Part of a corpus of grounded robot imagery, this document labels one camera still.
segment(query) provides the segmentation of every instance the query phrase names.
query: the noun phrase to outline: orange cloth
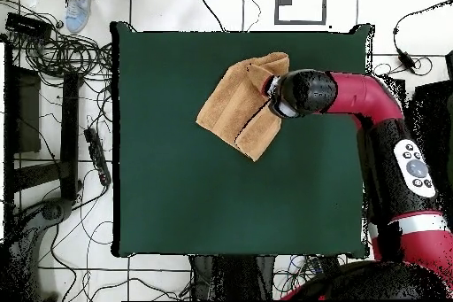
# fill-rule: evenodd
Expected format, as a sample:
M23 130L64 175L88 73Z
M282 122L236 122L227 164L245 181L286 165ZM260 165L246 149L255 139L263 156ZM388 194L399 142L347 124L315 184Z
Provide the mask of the orange cloth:
M230 66L196 117L196 123L257 161L280 130L281 119L261 94L272 75L288 72L289 57L274 52Z

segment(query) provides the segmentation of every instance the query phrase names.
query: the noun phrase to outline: dark green tabletop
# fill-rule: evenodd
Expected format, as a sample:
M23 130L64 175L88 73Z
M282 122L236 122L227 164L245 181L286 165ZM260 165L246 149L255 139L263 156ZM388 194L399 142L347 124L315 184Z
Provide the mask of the dark green tabletop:
M228 67L245 58L282 51L290 70L364 73L370 26L353 34L116 28L119 255L364 254L362 178L350 118L285 120L254 163L196 125L196 115Z

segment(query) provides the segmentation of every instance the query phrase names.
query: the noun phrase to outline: sneaker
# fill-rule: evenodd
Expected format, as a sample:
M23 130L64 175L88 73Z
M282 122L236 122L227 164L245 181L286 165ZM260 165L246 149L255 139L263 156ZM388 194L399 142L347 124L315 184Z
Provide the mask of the sneaker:
M66 27L71 34L79 33L87 24L91 0L67 0Z

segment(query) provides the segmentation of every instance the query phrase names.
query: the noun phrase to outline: floor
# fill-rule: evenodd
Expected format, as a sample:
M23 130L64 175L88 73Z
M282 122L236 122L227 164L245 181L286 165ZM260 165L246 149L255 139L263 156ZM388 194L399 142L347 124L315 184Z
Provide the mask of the floor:
M51 13L57 19L64 19L65 0L13 0L39 13ZM392 30L396 22L405 14L424 9L443 0L326 0L325 25L274 25L275 0L206 0L212 10L219 17L226 30L328 30L348 32L356 24L371 23L376 26L372 46L373 66L377 66L376 73L386 73L389 68L397 67L398 59L393 45ZM319 7L322 0L294 0L291 10L282 10L280 19L286 20L319 20ZM0 5L0 33L4 31L6 13L13 11ZM403 50L417 58L429 57L433 68L425 76L417 76L409 72L394 74L395 78L406 80L408 98L416 86L435 81L448 79L444 55L453 50L453 32L449 30L450 19L453 19L453 7L443 6L433 11L410 16L399 27L397 43ZM184 31L219 31L219 24L206 9L201 0L93 0L91 16L87 26L81 32L97 41L100 46L111 41L109 24L112 20L130 22L137 31L143 30L184 30ZM426 58L420 60L419 73L429 70ZM94 89L101 89L103 82L92 84ZM41 127L43 136L50 148L59 156L59 124L51 115L61 119L61 108L55 103L59 100L61 91L42 85ZM85 120L89 116L96 117L98 108L96 94L86 85L81 88L80 102L81 125L88 125ZM111 163L111 133L107 124L99 127L100 136L106 149L105 157ZM83 177L92 169L88 155L88 146L83 136L80 140L79 175ZM41 152L22 154L17 157L16 167L30 166L37 163L49 162L50 156L43 146ZM15 203L25 207L41 200L49 194L58 195L58 182L50 182L40 187L24 190L17 193ZM84 200L99 195L102 186L95 172L87 175L84 188ZM89 271L89 295L92 297L97 289L106 285L126 282L128 278L139 278L143 282L162 290L182 290L189 280L190 265L183 256L136 255L130 259L118 259L111 255L109 242L111 241L112 220L112 193L114 188L100 198L95 204L89 204L74 212L73 215L61 224L55 253L68 266L78 268L77 281L70 291L68 298L74 301L87 301L81 292L82 278ZM89 243L88 233L81 228L81 215L88 217L84 220L85 229L89 234L100 225L93 238L100 244ZM49 254L50 243L55 235L55 229L49 229L41 245L40 277L44 291L58 291L60 299L73 282L73 274L61 267ZM275 270L288 268L289 256L279 256ZM285 275L276 276L276 283L285 281ZM128 284L97 292L94 301L125 301L125 300L152 300L162 293L158 290L147 289L142 283L132 281Z

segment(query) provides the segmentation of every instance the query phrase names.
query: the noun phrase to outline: white control panel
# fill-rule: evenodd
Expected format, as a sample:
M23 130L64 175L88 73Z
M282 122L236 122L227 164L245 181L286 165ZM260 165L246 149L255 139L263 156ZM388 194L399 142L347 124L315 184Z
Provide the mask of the white control panel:
M394 154L407 187L421 197L434 197L433 181L417 145L403 139L396 144Z

